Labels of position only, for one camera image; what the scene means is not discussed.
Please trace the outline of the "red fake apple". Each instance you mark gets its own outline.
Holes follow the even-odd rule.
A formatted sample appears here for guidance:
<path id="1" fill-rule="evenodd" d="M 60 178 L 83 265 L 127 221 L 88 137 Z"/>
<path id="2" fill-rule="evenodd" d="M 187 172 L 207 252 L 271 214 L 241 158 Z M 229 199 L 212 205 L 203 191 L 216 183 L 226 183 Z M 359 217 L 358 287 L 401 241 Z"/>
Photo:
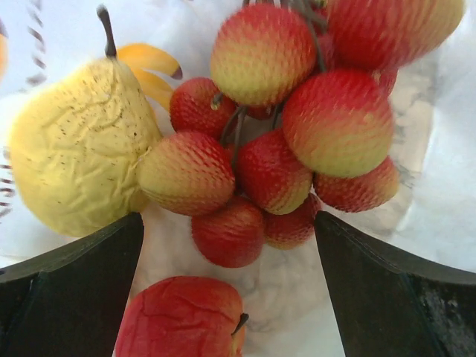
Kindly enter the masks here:
<path id="1" fill-rule="evenodd" d="M 242 356 L 247 319 L 232 285 L 211 277 L 169 277 L 128 303 L 115 354 Z"/>

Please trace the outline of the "red fake lychee bunch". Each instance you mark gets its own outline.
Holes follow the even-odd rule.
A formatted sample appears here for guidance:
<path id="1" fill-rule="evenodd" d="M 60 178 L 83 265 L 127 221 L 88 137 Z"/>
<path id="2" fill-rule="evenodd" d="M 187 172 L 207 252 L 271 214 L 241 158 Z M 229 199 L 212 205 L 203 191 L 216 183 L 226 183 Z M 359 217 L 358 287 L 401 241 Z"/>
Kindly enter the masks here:
<path id="1" fill-rule="evenodd" d="M 256 117 L 269 107 L 278 127 L 250 124 L 237 150 L 237 184 L 261 208 L 270 245 L 307 241 L 293 219 L 313 220 L 309 199 L 382 239 L 393 235 L 410 206 L 401 185 L 402 148 L 421 158 L 419 142 L 399 133 L 392 95 L 403 68 L 452 35 L 464 1 L 198 1 L 177 15 L 194 45 L 210 55 L 208 82 Z"/>

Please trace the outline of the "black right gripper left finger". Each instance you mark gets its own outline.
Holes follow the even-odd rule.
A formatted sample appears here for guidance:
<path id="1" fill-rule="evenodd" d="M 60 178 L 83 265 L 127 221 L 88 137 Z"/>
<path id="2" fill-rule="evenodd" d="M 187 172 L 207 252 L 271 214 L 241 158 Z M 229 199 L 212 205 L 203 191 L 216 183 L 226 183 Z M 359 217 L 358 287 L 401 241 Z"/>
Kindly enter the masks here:
<path id="1" fill-rule="evenodd" d="M 139 213 L 1 269 L 1 356 L 111 356 L 144 239 Z"/>

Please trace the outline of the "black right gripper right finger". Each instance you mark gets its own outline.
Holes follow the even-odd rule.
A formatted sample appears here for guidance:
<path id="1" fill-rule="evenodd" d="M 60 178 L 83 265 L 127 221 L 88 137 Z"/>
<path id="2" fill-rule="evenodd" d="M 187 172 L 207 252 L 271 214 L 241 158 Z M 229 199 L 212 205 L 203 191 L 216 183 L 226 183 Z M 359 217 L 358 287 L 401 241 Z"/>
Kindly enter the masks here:
<path id="1" fill-rule="evenodd" d="M 325 211 L 314 227 L 346 356 L 475 355 L 475 273 L 418 257 Z"/>

